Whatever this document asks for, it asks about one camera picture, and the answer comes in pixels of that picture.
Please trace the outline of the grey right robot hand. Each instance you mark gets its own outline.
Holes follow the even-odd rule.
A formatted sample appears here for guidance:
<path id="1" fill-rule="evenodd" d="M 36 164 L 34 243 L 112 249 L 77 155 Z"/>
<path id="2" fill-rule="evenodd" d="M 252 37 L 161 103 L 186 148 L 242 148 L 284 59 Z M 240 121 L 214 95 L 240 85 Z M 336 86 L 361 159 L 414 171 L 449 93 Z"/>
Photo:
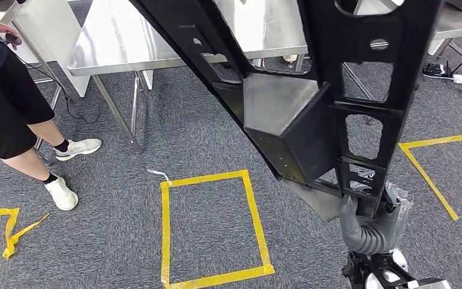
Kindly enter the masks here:
<path id="1" fill-rule="evenodd" d="M 350 251 L 374 255 L 398 248 L 412 202 L 407 191 L 387 182 L 373 218 L 357 215 L 358 199 L 349 195 L 339 202 L 338 214 L 343 241 Z"/>

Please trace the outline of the person's left hand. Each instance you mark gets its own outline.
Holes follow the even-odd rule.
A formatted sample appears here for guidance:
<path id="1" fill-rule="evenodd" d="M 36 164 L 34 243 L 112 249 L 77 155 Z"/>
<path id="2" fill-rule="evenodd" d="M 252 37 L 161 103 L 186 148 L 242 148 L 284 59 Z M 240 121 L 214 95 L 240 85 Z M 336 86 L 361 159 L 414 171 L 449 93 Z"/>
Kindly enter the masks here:
<path id="1" fill-rule="evenodd" d="M 15 51 L 17 50 L 17 46 L 22 44 L 17 31 L 6 24 L 0 23 L 0 33 L 5 34 L 4 43 L 10 45 Z"/>

